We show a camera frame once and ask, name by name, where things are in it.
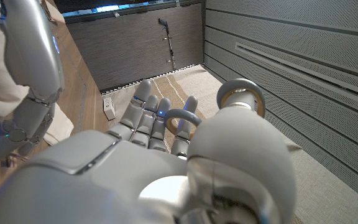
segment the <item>wooden wall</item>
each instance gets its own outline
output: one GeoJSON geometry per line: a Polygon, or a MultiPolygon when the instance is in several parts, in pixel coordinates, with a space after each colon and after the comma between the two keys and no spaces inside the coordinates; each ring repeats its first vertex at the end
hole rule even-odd
{"type": "MultiPolygon", "coordinates": [[[[103,112],[101,94],[67,26],[51,23],[51,29],[57,40],[65,74],[65,90],[57,103],[74,124],[71,135],[87,129],[107,131],[108,120],[103,112]]],[[[42,140],[30,155],[33,156],[47,147],[47,143],[42,140]]],[[[14,168],[0,168],[0,185],[13,170],[14,168]]]]}
{"type": "Polygon", "coordinates": [[[177,69],[203,63],[201,3],[67,25],[100,90],[172,71],[158,18],[177,69]]]}

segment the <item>silver robot hand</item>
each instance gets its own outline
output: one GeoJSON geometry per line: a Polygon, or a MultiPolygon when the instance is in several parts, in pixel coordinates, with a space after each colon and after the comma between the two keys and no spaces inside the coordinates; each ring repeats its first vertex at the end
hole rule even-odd
{"type": "Polygon", "coordinates": [[[16,84],[30,87],[13,118],[0,124],[1,159],[18,147],[27,154],[43,137],[48,123],[42,123],[53,113],[64,78],[48,20],[37,1],[0,1],[0,25],[7,39],[7,70],[16,84]]]}
{"type": "Polygon", "coordinates": [[[216,115],[198,125],[187,162],[192,194],[213,209],[192,210],[181,221],[289,223],[295,175],[280,133],[263,119],[260,88],[231,80],[219,89],[217,102],[216,115]]]}

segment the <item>beige carpet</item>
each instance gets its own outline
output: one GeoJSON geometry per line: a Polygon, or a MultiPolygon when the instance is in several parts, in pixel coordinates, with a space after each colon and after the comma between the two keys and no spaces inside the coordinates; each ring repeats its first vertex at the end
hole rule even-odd
{"type": "MultiPolygon", "coordinates": [[[[201,119],[210,118],[217,111],[216,93],[222,85],[205,69],[197,65],[169,73],[152,80],[152,94],[168,97],[171,108],[183,108],[188,96],[198,99],[196,114],[201,119]]],[[[119,122],[136,85],[104,95],[111,97],[119,122]]],[[[166,142],[172,145],[173,135],[166,131],[166,142]]],[[[301,147],[283,135],[293,161],[297,187],[297,202],[292,223],[358,223],[358,194],[344,182],[314,160],[301,147]]]]}

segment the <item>robotic finger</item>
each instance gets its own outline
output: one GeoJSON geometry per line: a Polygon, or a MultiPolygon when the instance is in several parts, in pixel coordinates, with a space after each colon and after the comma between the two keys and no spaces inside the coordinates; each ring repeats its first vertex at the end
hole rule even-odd
{"type": "Polygon", "coordinates": [[[150,81],[142,80],[119,124],[110,128],[107,133],[118,139],[129,141],[142,117],[145,102],[150,96],[151,91],[152,84],[150,81]]]}
{"type": "Polygon", "coordinates": [[[156,149],[165,152],[167,148],[164,144],[165,125],[164,116],[169,110],[171,102],[168,98],[160,101],[157,108],[153,129],[150,135],[149,149],[156,149]]]}
{"type": "Polygon", "coordinates": [[[157,111],[158,98],[156,95],[151,95],[146,101],[142,117],[139,125],[131,138],[131,142],[147,148],[149,146],[150,134],[152,132],[153,123],[155,119],[155,112],[157,111]]]}
{"type": "Polygon", "coordinates": [[[34,135],[29,138],[29,141],[25,143],[22,147],[17,149],[17,152],[21,156],[27,156],[30,151],[38,145],[38,143],[41,141],[45,133],[48,131],[49,126],[52,124],[53,117],[55,116],[55,103],[53,103],[48,113],[45,115],[44,120],[38,127],[38,129],[35,131],[34,135]]]}
{"type": "MultiPolygon", "coordinates": [[[[190,96],[186,100],[185,111],[193,113],[196,111],[198,104],[197,98],[190,96]]],[[[191,139],[191,123],[181,119],[178,123],[177,131],[175,133],[175,140],[172,144],[171,154],[185,158],[187,156],[187,148],[191,139]]]]}
{"type": "Polygon", "coordinates": [[[0,135],[0,158],[28,142],[49,110],[49,106],[26,98],[15,109],[13,118],[3,122],[0,135]]]}

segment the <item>perforated wall panel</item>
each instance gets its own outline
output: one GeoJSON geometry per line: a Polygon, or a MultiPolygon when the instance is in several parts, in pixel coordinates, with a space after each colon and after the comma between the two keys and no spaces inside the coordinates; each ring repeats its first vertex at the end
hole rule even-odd
{"type": "Polygon", "coordinates": [[[338,100],[340,101],[341,103],[344,103],[346,105],[349,105],[351,106],[352,108],[354,109],[357,109],[358,110],[358,102],[355,101],[355,100],[352,100],[348,97],[345,97],[345,96],[342,96],[338,93],[335,93],[327,88],[324,88],[324,87],[321,87],[319,85],[316,85],[314,83],[311,83],[305,79],[302,79],[300,77],[297,77],[291,73],[288,73],[284,70],[281,70],[281,69],[278,69],[277,67],[273,67],[263,61],[260,61],[260,60],[257,60],[253,57],[250,57],[249,55],[247,54],[243,54],[242,52],[239,52],[239,51],[236,51],[234,49],[235,47],[235,44],[236,42],[239,42],[239,43],[242,43],[244,45],[247,45],[249,47],[252,47],[252,48],[255,48],[257,50],[261,50],[263,52],[266,52],[270,55],[273,55],[275,57],[278,57],[278,58],[282,58],[288,62],[291,62],[291,63],[295,63],[299,66],[302,66],[302,67],[305,67],[305,68],[308,68],[310,70],[314,70],[316,72],[319,72],[323,75],[327,75],[329,77],[332,77],[332,78],[335,78],[337,80],[340,80],[342,82],[346,82],[348,84],[351,84],[351,85],[354,85],[354,86],[358,86],[358,77],[355,77],[353,75],[350,75],[350,74],[347,74],[347,73],[344,73],[344,72],[341,72],[341,71],[338,71],[338,70],[335,70],[335,69],[332,69],[332,68],[329,68],[329,67],[326,67],[324,65],[320,65],[320,64],[317,64],[317,63],[314,63],[314,62],[310,62],[310,61],[307,61],[305,59],[302,59],[302,58],[299,58],[299,57],[296,57],[296,56],[293,56],[293,55],[290,55],[290,54],[286,54],[284,52],[281,52],[281,51],[278,51],[278,50],[274,50],[274,49],[271,49],[271,48],[268,48],[266,46],[263,46],[263,45],[260,45],[260,44],[256,44],[254,42],[251,42],[251,41],[248,41],[248,40],[245,40],[245,39],[242,39],[242,38],[239,38],[239,37],[235,37],[233,35],[230,35],[230,34],[227,34],[227,33],[224,33],[224,32],[221,32],[221,31],[218,31],[218,30],[215,30],[215,29],[212,29],[212,28],[209,28],[207,27],[205,29],[205,32],[206,32],[206,40],[208,42],[211,42],[213,44],[216,44],[228,51],[231,51],[231,52],[235,52],[236,54],[239,54],[241,55],[242,57],[246,58],[247,60],[250,60],[252,62],[255,62],[255,63],[258,63],[258,64],[261,64],[263,66],[265,66],[266,68],[270,69],[271,71],[274,71],[274,72],[277,72],[278,74],[284,76],[284,77],[287,77],[299,84],[302,84],[304,86],[307,86],[308,88],[311,88],[313,90],[316,90],[317,92],[319,93],[322,93],[334,100],[338,100]]]}
{"type": "Polygon", "coordinates": [[[269,111],[266,113],[266,119],[283,134],[302,146],[303,150],[358,193],[358,174],[356,172],[349,170],[344,164],[321,150],[316,144],[299,134],[295,129],[285,124],[269,111]]]}
{"type": "Polygon", "coordinates": [[[225,64],[308,115],[358,142],[358,113],[210,43],[205,54],[225,64]]]}
{"type": "MultiPolygon", "coordinates": [[[[205,56],[205,64],[208,66],[208,70],[212,71],[213,75],[216,75],[220,79],[223,80],[232,80],[233,78],[244,78],[244,76],[239,75],[236,72],[233,72],[232,70],[228,69],[224,65],[220,64],[219,62],[215,61],[209,56],[205,56]]],[[[267,113],[266,113],[266,119],[271,122],[277,129],[279,129],[283,134],[285,134],[287,137],[292,139],[294,142],[299,144],[303,147],[303,150],[305,150],[308,154],[310,154],[312,157],[314,157],[318,162],[320,162],[325,168],[330,170],[333,174],[335,174],[337,177],[339,177],[343,182],[345,182],[347,185],[349,185],[352,189],[354,189],[356,192],[358,192],[358,173],[355,172],[352,169],[349,169],[344,163],[340,162],[337,158],[332,156],[330,153],[328,153],[326,150],[324,150],[322,147],[317,145],[314,141],[312,141],[310,138],[306,137],[305,135],[298,132],[295,128],[288,125],[286,122],[283,121],[283,119],[279,118],[274,113],[278,111],[276,107],[271,106],[274,105],[275,102],[279,104],[279,107],[282,109],[282,111],[286,111],[286,114],[294,114],[294,117],[300,119],[300,120],[310,120],[311,118],[308,118],[307,115],[302,115],[301,111],[298,111],[296,108],[290,106],[288,103],[284,101],[280,101],[277,97],[274,97],[271,93],[269,93],[266,90],[263,90],[263,93],[267,97],[267,113]]],[[[334,150],[340,150],[342,145],[347,145],[348,147],[351,147],[353,143],[351,141],[347,141],[346,139],[343,139],[345,144],[337,144],[335,145],[334,150]]]]}
{"type": "Polygon", "coordinates": [[[206,11],[206,25],[358,73],[358,36],[206,11]]]}
{"type": "Polygon", "coordinates": [[[358,0],[208,0],[208,9],[218,9],[286,21],[358,30],[358,0]]]}
{"type": "Polygon", "coordinates": [[[266,119],[358,193],[358,1],[207,0],[204,62],[245,77],[266,119]]]}
{"type": "MultiPolygon", "coordinates": [[[[242,78],[239,74],[230,71],[209,56],[206,56],[205,60],[212,71],[223,74],[223,79],[242,78]]],[[[326,149],[327,152],[358,172],[357,143],[341,136],[268,91],[263,90],[263,93],[266,99],[267,109],[274,113],[275,116],[286,121],[287,124],[298,130],[299,133],[311,139],[319,147],[326,149]]]]}

